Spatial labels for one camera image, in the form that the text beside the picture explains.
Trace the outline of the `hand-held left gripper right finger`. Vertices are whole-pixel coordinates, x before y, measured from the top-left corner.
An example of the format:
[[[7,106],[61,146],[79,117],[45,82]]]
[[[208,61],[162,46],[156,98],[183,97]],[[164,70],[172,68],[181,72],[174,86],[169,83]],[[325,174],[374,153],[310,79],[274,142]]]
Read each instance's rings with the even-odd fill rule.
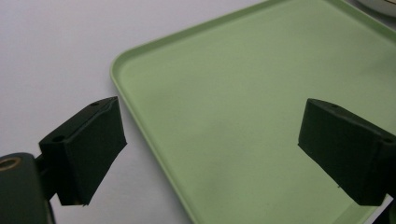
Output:
[[[396,199],[396,135],[340,105],[309,99],[298,146],[357,204]]]

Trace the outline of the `light green plastic tray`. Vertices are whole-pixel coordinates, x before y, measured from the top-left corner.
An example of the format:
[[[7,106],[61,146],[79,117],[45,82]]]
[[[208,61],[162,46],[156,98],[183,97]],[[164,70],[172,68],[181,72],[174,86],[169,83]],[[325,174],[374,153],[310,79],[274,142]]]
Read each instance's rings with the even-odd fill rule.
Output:
[[[308,99],[396,134],[396,31],[268,0],[122,53],[110,75],[194,224],[364,224],[299,147]]]

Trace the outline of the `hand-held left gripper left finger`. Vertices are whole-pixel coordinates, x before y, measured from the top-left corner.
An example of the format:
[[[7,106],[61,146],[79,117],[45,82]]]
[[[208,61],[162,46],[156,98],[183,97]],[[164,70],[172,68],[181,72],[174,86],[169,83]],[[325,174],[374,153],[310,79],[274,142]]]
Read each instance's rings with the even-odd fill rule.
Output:
[[[87,205],[127,145],[119,99],[91,103],[45,136],[39,147],[62,205]]]

